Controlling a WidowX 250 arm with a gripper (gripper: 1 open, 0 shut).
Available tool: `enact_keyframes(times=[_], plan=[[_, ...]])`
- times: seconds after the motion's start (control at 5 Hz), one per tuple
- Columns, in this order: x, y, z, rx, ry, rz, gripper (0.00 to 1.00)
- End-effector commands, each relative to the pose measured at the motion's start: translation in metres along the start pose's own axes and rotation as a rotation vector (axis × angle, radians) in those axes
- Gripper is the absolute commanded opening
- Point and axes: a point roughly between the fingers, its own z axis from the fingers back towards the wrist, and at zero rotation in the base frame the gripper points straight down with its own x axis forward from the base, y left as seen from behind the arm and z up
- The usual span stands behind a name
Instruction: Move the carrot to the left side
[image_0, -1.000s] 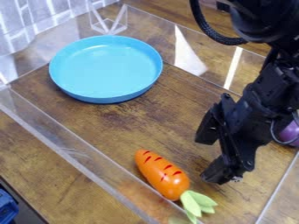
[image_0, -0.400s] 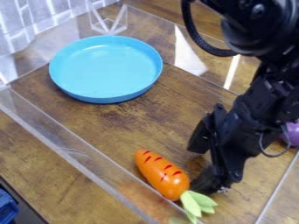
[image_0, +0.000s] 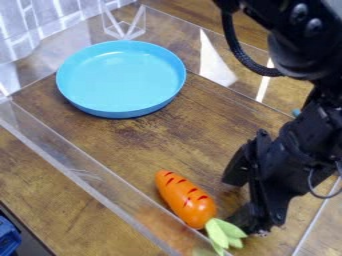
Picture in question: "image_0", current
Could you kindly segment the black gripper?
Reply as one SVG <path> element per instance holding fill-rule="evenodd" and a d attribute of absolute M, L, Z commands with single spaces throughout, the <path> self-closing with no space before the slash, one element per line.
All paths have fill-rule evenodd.
<path fill-rule="evenodd" d="M 236 152 L 222 182 L 250 183 L 252 201 L 226 221 L 248 235 L 266 236 L 285 223 L 290 200 L 312 192 L 342 165 L 342 128 L 322 122 L 289 122 L 272 140 L 260 130 Z"/>

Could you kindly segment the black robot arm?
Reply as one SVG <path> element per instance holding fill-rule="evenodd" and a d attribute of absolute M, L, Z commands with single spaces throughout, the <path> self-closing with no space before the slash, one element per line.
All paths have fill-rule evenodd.
<path fill-rule="evenodd" d="M 290 200 L 342 175 L 342 3 L 327 0 L 213 0 L 226 41 L 240 62 L 269 77 L 314 84 L 302 110 L 280 136 L 265 130 L 242 145 L 222 182 L 250 188 L 250 202 L 228 218 L 249 234 L 286 221 Z M 272 68 L 256 63 L 237 39 L 233 14 L 244 11 L 269 31 Z"/>

